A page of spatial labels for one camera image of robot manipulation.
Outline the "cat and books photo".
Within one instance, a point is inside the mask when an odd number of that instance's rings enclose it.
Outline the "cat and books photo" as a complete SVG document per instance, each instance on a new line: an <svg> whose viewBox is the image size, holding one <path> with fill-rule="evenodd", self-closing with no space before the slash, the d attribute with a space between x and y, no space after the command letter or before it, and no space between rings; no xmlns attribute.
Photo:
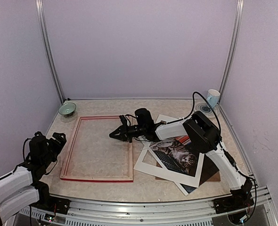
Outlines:
<svg viewBox="0 0 278 226"><path fill-rule="evenodd" d="M191 149L188 136L173 137L160 142L144 141L144 149L156 159L156 166L185 175L186 179L196 178L199 184L220 182L216 165L205 155Z"/></svg>

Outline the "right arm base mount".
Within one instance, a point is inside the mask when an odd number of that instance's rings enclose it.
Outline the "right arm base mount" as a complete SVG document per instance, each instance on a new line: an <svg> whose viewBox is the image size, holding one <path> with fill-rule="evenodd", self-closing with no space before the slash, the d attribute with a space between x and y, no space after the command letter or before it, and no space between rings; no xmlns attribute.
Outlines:
<svg viewBox="0 0 278 226"><path fill-rule="evenodd" d="M223 198L217 198L213 201L216 214L239 210L245 207L253 206L251 190L253 183L247 178L240 189L231 190L231 195Z"/></svg>

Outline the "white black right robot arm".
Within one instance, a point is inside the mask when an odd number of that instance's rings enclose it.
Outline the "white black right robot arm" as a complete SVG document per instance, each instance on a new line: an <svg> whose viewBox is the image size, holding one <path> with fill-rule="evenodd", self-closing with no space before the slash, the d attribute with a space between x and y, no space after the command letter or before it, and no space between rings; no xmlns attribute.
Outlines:
<svg viewBox="0 0 278 226"><path fill-rule="evenodd" d="M229 205L239 209L247 202L256 203L256 181L241 172L236 161L229 154L221 137L221 125L211 122L201 111L192 110L186 117L174 121L155 123L146 108L135 111L136 125L130 125L126 115L120 115L121 125L109 134L110 138L132 142L133 138L144 136L149 142L160 142L168 138L188 136L190 146L205 154L225 175L231 195Z"/></svg>

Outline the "white mat board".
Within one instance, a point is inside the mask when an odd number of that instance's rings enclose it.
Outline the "white mat board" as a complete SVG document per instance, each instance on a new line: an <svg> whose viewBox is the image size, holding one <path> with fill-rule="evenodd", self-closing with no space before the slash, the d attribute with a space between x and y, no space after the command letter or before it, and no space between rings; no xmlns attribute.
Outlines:
<svg viewBox="0 0 278 226"><path fill-rule="evenodd" d="M168 129L164 132L160 131L157 134L160 135L161 138L172 138L172 137L179 137L179 136L186 136L187 133L183 128L181 122L176 123L176 128L173 129L171 125L169 125ZM179 184L188 185L191 187L198 188L200 183L200 178L202 174L202 167L204 163L204 154L200 153L197 162L197 169L195 176L181 174L172 170L168 170L165 165L159 160L159 158L151 151L149 148L150 143L147 142L144 144L144 148L142 149L137 162L135 163L134 169L136 171L149 174L151 176L163 178L168 181L172 181ZM153 158L160 163L160 167L147 164L143 162L144 157L146 156L147 152L151 153Z"/></svg>

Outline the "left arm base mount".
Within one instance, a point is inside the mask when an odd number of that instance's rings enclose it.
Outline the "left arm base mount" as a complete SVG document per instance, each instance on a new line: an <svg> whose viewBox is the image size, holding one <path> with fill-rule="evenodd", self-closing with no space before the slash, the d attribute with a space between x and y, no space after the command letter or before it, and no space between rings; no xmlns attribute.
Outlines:
<svg viewBox="0 0 278 226"><path fill-rule="evenodd" d="M49 193L39 193L39 200L30 206L41 210L53 212L54 214L68 213L71 201L69 199L55 197Z"/></svg>

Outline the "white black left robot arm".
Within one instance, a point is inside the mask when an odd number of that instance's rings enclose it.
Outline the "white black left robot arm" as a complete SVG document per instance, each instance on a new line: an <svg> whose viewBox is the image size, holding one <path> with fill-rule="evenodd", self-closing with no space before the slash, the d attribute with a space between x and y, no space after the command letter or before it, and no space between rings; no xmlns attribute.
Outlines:
<svg viewBox="0 0 278 226"><path fill-rule="evenodd" d="M46 138L41 132L24 142L29 153L23 154L23 162L0 177L0 226L25 207L66 214L70 201L50 195L49 186L41 181L51 163L57 164L57 157L66 144L64 133L53 133Z"/></svg>

